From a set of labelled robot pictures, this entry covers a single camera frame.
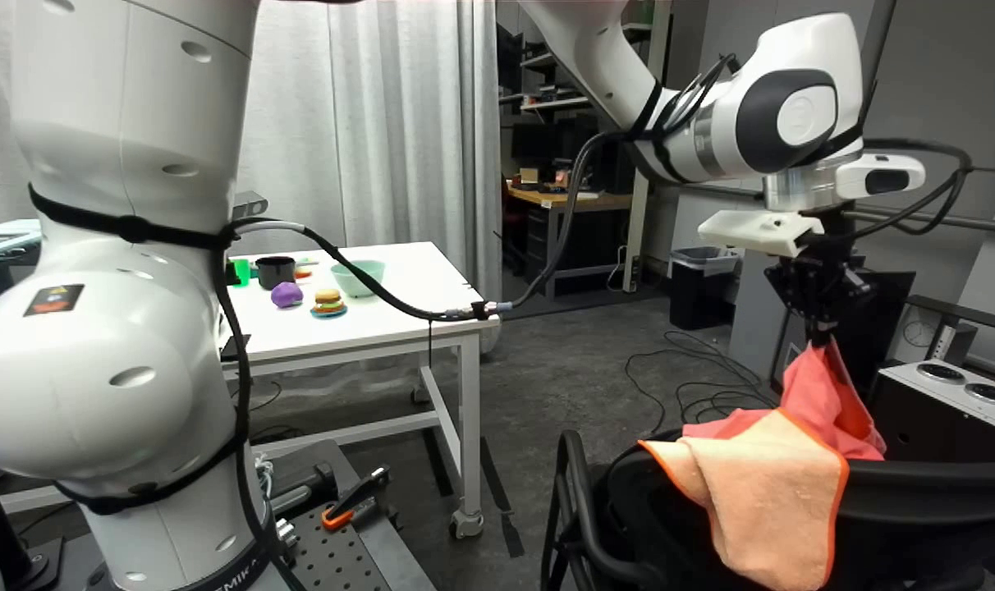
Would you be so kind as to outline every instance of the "colored object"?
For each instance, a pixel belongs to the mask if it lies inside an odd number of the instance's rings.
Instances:
[[[297,309],[303,307],[303,289],[296,282],[276,282],[268,294],[276,309]]]
[[[377,261],[350,261],[361,272],[367,272],[372,279],[384,279],[384,262]],[[339,289],[348,298],[372,298],[372,289],[345,267],[330,267],[330,279],[339,282]]]
[[[345,317],[345,302],[339,289],[317,289],[312,298],[312,317],[317,320],[339,320]]]
[[[847,461],[886,454],[836,349],[792,360],[779,410],[735,410],[641,446],[710,511],[722,565],[764,589],[825,589]]]
[[[279,282],[296,282],[296,261],[293,255],[262,255],[256,261],[258,287],[276,289]]]
[[[335,507],[317,515],[326,531],[339,531],[365,515],[365,504],[384,493],[390,483],[390,470],[377,465],[361,481],[350,493],[345,493]]]
[[[231,261],[231,282],[234,287],[249,287],[256,276],[251,262],[249,261]]]

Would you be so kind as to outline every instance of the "pink fabric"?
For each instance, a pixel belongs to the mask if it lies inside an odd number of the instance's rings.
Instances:
[[[836,349],[806,349],[785,371],[782,415],[804,425],[847,461],[882,461],[886,442],[870,422]],[[685,436],[730,439],[768,410],[732,410],[727,422],[685,425]]]

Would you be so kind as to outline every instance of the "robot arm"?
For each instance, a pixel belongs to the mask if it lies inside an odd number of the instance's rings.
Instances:
[[[825,232],[816,218],[802,213],[925,180],[912,159],[862,156],[849,18],[782,22],[757,35],[750,62],[722,59],[673,92],[627,46],[623,2],[523,0],[572,78],[627,134],[649,180],[768,176],[771,213],[719,213],[700,230],[712,244],[797,255],[797,237]]]

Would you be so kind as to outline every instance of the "office chair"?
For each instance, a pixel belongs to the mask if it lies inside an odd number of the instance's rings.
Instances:
[[[832,591],[975,591],[995,557],[995,464],[849,464]],[[737,591],[706,511],[647,454],[589,465],[574,429],[557,439],[540,589]]]

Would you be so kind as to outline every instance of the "sticker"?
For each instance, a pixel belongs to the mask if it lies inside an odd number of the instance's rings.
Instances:
[[[73,313],[83,287],[48,287],[38,289],[35,298],[30,302],[25,317],[54,317],[54,313]]]

